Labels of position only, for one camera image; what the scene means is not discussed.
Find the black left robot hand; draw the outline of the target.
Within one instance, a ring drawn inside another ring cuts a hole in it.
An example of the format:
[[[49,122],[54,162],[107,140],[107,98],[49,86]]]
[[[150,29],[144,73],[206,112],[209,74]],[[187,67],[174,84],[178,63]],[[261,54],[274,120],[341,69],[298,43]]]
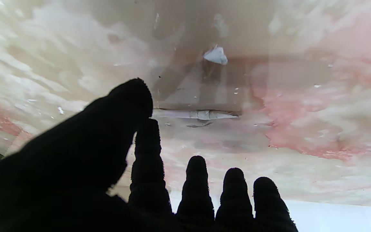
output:
[[[173,213],[153,99],[140,78],[0,160],[0,232],[297,232],[275,183],[251,205],[243,171],[224,177],[218,211],[205,159],[192,157]]]

